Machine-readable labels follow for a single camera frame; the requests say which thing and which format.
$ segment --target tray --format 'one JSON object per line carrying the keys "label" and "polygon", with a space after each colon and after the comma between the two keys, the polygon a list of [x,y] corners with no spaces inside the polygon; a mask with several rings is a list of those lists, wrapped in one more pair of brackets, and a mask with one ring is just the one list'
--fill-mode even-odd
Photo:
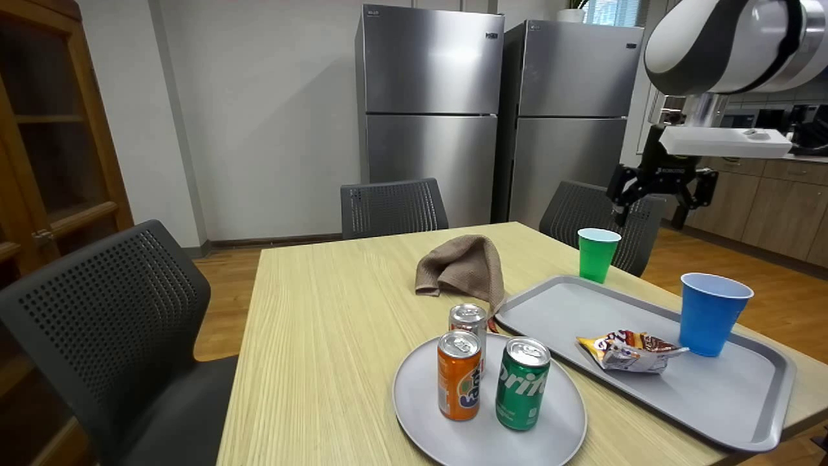
{"label": "tray", "polygon": [[494,394],[504,339],[490,336],[482,412],[451,423],[438,407],[438,339],[418,346],[397,374],[393,410],[410,440],[438,464],[568,464],[588,434],[584,405],[570,376],[552,362],[542,419],[529,433],[498,423]]}
{"label": "tray", "polygon": [[581,278],[556,278],[516,296],[498,321],[711,442],[735,450],[772,450],[779,442],[794,366],[767,344],[732,335],[719,358],[680,354],[659,376],[603,374],[578,336],[636,328],[679,341],[679,313]]}

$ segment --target green cup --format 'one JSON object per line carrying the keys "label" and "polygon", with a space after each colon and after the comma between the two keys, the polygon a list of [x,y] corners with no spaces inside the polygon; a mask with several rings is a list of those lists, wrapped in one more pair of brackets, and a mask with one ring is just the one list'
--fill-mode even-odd
{"label": "green cup", "polygon": [[613,265],[622,235],[617,230],[603,229],[581,229],[578,248],[581,248],[581,278],[593,283],[606,283],[606,273]]}

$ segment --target green soda can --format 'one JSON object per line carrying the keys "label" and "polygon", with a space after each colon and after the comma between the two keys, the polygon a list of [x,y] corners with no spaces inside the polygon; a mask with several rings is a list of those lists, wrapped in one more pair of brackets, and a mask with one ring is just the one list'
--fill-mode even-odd
{"label": "green soda can", "polygon": [[499,425],[516,433],[538,425],[548,366],[552,358],[542,341],[529,336],[508,341],[494,399]]}

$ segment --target table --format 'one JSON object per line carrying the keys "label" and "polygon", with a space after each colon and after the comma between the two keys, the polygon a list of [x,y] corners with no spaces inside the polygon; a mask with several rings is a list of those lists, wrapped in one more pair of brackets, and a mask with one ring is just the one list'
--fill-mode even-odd
{"label": "table", "polygon": [[[445,335],[447,309],[468,301],[415,296],[418,261],[468,233],[494,240],[509,296],[556,274],[578,274],[575,248],[521,222],[261,252],[220,464],[427,464],[397,425],[390,389],[405,358]],[[610,270],[606,284],[679,309],[672,292],[622,270]],[[744,326],[738,331],[798,366],[786,433],[828,419],[828,366]],[[564,370],[590,419],[575,464],[735,459],[599,381]]]}

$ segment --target soda can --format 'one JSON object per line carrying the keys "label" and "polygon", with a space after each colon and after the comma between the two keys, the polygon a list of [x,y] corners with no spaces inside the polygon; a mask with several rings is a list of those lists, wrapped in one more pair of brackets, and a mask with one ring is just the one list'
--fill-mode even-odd
{"label": "soda can", "polygon": [[447,313],[447,328],[463,328],[476,335],[476,341],[482,346],[482,374],[487,366],[487,326],[490,326],[490,313],[473,302],[454,306]]}
{"label": "soda can", "polygon": [[499,425],[525,433],[538,425],[552,354],[529,336],[516,336],[502,350],[494,412]]}
{"label": "soda can", "polygon": [[482,346],[476,335],[454,328],[438,344],[438,402],[447,419],[472,419],[482,410]]}

